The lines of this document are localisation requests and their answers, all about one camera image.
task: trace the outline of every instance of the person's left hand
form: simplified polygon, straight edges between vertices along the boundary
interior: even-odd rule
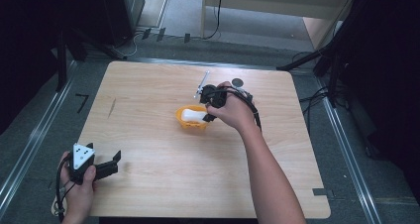
[[[63,160],[68,155],[68,152],[64,152],[61,157]],[[61,169],[61,183],[65,184],[65,189],[71,191],[65,196],[67,201],[67,212],[65,214],[62,223],[83,223],[90,213],[93,203],[93,180],[96,175],[96,167],[90,166],[84,174],[83,184],[74,185],[74,182],[70,181],[70,175],[68,171],[68,165],[65,164]]]

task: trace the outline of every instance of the gray floor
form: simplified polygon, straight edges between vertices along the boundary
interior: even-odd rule
[[[265,33],[283,34],[281,36],[282,43],[279,43],[276,47],[271,47],[268,43],[254,45],[247,43],[247,41],[241,41],[242,36],[233,37],[233,40],[227,40],[226,42],[221,40],[192,40],[185,44],[182,35],[188,33],[185,32],[188,30],[179,30],[179,32],[184,32],[179,33],[181,36],[177,35],[175,30],[183,27],[175,24],[171,26],[168,22],[170,15],[168,15],[165,15],[162,24],[166,25],[166,32],[170,34],[163,37],[163,40],[159,42],[158,35],[151,34],[144,40],[140,35],[136,38],[137,51],[132,56],[128,56],[128,60],[138,61],[144,58],[158,58],[159,60],[155,61],[164,61],[162,59],[174,59],[171,62],[180,62],[181,60],[204,61],[274,69],[277,65],[290,63],[297,53],[311,50],[309,39],[307,36],[304,37],[305,29],[302,24],[296,23],[298,21],[296,18],[290,19],[289,22],[284,19],[281,33],[277,31],[276,27],[268,25],[270,30],[266,30]],[[227,21],[228,19],[224,19],[224,25],[235,24],[235,22]],[[189,32],[192,33],[193,26],[188,27],[191,27]],[[221,30],[222,37],[228,34],[227,31],[229,30]],[[287,35],[291,34],[296,37],[284,40]],[[255,35],[250,34],[250,37],[253,37],[251,41],[258,41],[258,37],[255,37]],[[77,63],[73,82],[67,96],[9,208],[0,220],[1,223],[57,222],[57,219],[50,212],[54,197],[53,186],[57,162],[62,152],[69,150],[72,144],[77,141],[107,64],[111,61],[92,47],[87,46],[87,48],[89,51],[88,58],[85,62],[79,61]],[[127,43],[118,50],[130,54],[135,50],[135,46],[132,43]],[[313,61],[308,62],[302,68],[295,69],[292,72],[299,98],[309,97],[318,89],[317,78],[311,74],[310,68],[313,65]],[[11,172],[23,152],[31,132],[47,110],[53,99],[55,86],[56,76],[45,84],[37,96],[15,119],[10,128],[0,136],[0,149],[3,155],[3,166],[0,168],[1,182]],[[89,95],[86,105],[79,114],[77,114],[77,110],[82,101],[80,97],[75,96],[75,93]],[[401,171],[388,161],[374,161],[368,158],[365,154],[363,139],[358,133],[351,114],[341,107],[337,108],[337,112],[375,201],[382,223],[420,223],[419,206],[415,202]],[[314,106],[311,110],[310,134],[324,186],[334,195],[329,196],[332,210],[331,217],[325,220],[308,220],[308,223],[368,223],[322,103]],[[98,223],[98,219],[90,218],[88,223]]]

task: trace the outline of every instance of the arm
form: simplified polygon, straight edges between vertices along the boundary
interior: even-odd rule
[[[65,152],[61,160],[63,160],[68,155],[68,152]],[[93,179],[96,175],[95,166],[91,166],[87,169],[84,174],[83,184],[75,185],[73,188],[73,182],[70,180],[70,175],[68,173],[68,167],[64,166],[61,169],[60,179],[62,183],[65,183],[65,188],[71,191],[68,192],[65,197],[67,201],[67,212],[62,223],[65,224],[80,224],[89,215],[90,209],[93,203]]]
[[[221,85],[230,86],[229,82]],[[260,223],[305,223],[299,201],[280,165],[269,150],[250,108],[228,93],[224,107],[208,113],[235,128],[245,145],[251,193]]]

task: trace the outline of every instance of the hand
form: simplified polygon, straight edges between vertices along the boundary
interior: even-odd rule
[[[218,87],[221,86],[232,86],[232,84],[226,81],[218,85]],[[250,107],[232,93],[227,94],[225,106],[215,108],[207,105],[206,107],[209,114],[220,118],[224,123],[235,128],[238,132],[243,132],[250,127],[257,126]]]
[[[68,155],[65,152],[61,160]],[[83,184],[75,185],[71,188],[74,183],[70,181],[70,175],[68,172],[67,165],[64,165],[61,169],[61,182],[65,184],[65,189],[71,191],[68,192],[65,199],[67,201],[67,212],[62,223],[83,223],[83,221],[89,215],[90,209],[93,203],[93,180],[96,175],[96,167],[90,166],[84,174]]]

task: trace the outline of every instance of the wooden table surface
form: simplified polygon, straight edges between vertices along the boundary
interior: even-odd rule
[[[244,82],[305,217],[327,218],[327,197],[313,194],[323,183],[288,72],[121,61],[109,64],[78,141],[94,144],[96,164],[122,152],[118,173],[97,181],[91,215],[256,217],[238,133],[219,119],[199,130],[175,118],[179,107],[198,104],[206,70],[207,84]]]

